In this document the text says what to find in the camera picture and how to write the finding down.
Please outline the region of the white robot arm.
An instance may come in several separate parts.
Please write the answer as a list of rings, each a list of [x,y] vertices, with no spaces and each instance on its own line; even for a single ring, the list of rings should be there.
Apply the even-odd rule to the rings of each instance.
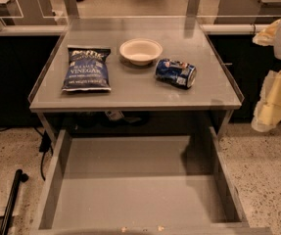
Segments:
[[[260,46],[273,46],[274,56],[281,60],[281,19],[260,31],[253,38]],[[281,121],[281,71],[270,70],[263,81],[251,126],[259,132],[275,128]]]

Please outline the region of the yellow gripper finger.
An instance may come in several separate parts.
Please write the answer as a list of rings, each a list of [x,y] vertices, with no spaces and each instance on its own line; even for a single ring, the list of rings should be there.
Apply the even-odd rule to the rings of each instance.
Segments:
[[[254,36],[253,42],[259,46],[273,46],[275,44],[275,37],[279,24],[280,21],[277,20],[268,25],[265,29]]]
[[[280,121],[281,71],[271,70],[264,79],[251,126],[258,132],[267,132],[275,128]]]

